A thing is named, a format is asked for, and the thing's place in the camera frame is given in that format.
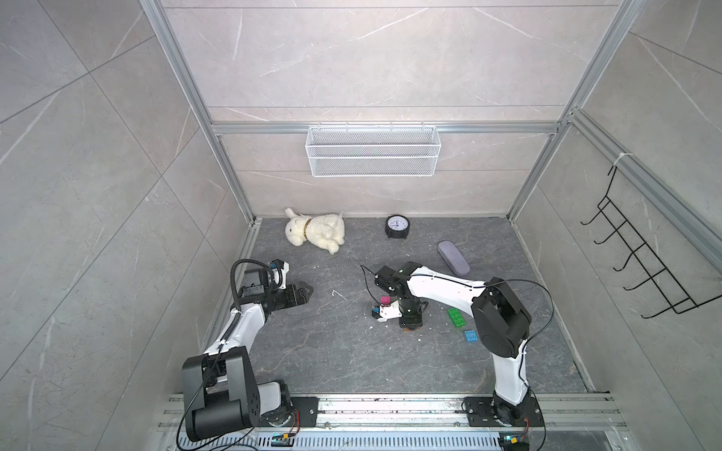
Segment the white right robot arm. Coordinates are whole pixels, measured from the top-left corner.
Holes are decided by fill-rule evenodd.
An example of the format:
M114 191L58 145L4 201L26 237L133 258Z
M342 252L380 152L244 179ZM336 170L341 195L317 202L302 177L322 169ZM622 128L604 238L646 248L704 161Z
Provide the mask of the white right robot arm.
M493 355L494 392L489 397L464 398L462 408L470 426L493 421L517 428L545 424L526 377L526 345L534 338L532 318L507 280L464 280L408 262L399 270L382 267L374 273L374 284L388 300L378 302L373 316L378 321L397 319L404 330L423 325L430 301L473 318L479 341Z

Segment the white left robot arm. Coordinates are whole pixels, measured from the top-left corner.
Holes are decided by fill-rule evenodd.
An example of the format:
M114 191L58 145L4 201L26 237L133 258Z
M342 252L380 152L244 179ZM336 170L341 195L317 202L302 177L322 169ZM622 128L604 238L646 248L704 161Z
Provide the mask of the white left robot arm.
M239 259L231 266L229 319L212 345L182 366L184 413L176 431L180 450L219 450L227 435L257 427L289 427L274 438L285 445L317 424L319 400L294 398L284 381L258 383L249 352L272 313L306 304L313 289L288 280L289 263Z

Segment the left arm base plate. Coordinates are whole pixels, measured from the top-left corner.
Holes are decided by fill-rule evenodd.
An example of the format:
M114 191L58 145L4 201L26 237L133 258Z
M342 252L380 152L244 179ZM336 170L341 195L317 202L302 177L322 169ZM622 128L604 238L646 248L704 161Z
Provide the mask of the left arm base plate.
M257 428L286 428L294 425L300 428L314 428L320 411L318 397L290 397L281 407L270 413L263 413Z

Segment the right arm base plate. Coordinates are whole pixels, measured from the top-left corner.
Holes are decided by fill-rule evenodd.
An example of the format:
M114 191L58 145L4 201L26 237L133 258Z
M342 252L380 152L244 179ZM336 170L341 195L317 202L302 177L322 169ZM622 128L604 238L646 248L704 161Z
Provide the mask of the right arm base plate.
M527 395L520 404L511 405L494 396L466 397L462 402L470 427L542 428L545 426L537 398Z

